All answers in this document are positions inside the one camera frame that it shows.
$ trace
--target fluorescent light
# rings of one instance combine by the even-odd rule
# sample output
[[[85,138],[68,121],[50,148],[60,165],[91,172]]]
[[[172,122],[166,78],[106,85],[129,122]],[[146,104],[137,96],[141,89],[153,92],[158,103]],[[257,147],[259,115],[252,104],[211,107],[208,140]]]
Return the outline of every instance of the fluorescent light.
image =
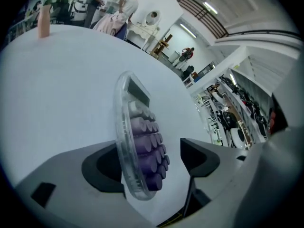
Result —
[[[234,79],[234,77],[233,77],[233,75],[232,75],[232,74],[230,74],[230,78],[231,78],[231,80],[232,80],[233,84],[236,86],[236,85],[237,85],[237,83],[236,83],[236,81],[235,81],[235,79]]]
[[[186,31],[188,31],[194,38],[196,38],[196,35],[194,35],[186,26],[184,26],[183,24],[180,24],[180,26],[182,26]]]
[[[204,2],[204,4],[205,4],[208,8],[210,8],[215,14],[218,14],[218,12],[217,12],[213,7],[211,7],[210,4],[208,4],[207,2]]]

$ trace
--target shelf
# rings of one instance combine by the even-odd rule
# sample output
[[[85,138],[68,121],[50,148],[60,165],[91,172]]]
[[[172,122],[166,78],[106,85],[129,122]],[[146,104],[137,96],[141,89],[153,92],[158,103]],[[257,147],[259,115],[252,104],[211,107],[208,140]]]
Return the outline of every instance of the shelf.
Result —
[[[209,99],[209,103],[210,103],[210,106],[211,106],[211,108],[212,108],[212,110],[213,110],[215,119],[216,119],[217,122],[218,122],[218,128],[219,128],[220,135],[221,135],[221,137],[222,137],[223,146],[228,147],[228,142],[227,142],[226,133],[225,133],[225,131],[224,131],[224,127],[223,127],[223,125],[219,122],[218,116],[217,116],[217,114],[216,114],[216,111],[218,111],[218,109],[216,108],[216,106],[214,105],[214,103],[213,103],[213,101],[212,101],[211,99]]]
[[[239,98],[238,95],[236,95],[235,93],[232,93],[232,89],[230,89],[228,85],[223,83],[219,78],[217,78],[217,80],[223,86],[223,88],[227,94],[227,97],[229,98],[229,100],[231,101],[231,103],[234,105],[235,109],[239,113],[240,117],[242,118],[242,121],[245,124],[245,126],[248,130],[248,133],[251,137],[252,143],[257,143],[257,142],[264,143],[266,141],[264,136],[261,134],[255,120],[253,120],[250,117],[250,112],[247,109],[247,107],[244,105],[242,100]]]

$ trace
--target man in white shirt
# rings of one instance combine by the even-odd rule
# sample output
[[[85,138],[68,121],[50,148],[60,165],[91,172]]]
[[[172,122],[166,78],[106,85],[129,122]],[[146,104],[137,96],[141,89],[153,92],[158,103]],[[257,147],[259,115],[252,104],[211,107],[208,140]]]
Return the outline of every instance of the man in white shirt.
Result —
[[[131,23],[132,15],[137,8],[137,0],[120,0],[119,10],[113,15],[104,16],[93,29],[114,36],[127,20]]]

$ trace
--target vanity table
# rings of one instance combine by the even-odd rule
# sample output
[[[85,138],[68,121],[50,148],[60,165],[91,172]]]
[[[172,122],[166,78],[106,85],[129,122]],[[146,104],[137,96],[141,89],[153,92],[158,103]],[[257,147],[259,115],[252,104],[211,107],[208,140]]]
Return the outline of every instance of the vanity table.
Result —
[[[145,39],[144,44],[141,46],[141,50],[143,50],[148,43],[151,43],[155,39],[158,32],[157,28],[153,30],[138,22],[136,24],[129,23],[128,29],[129,31],[133,31],[135,34]]]

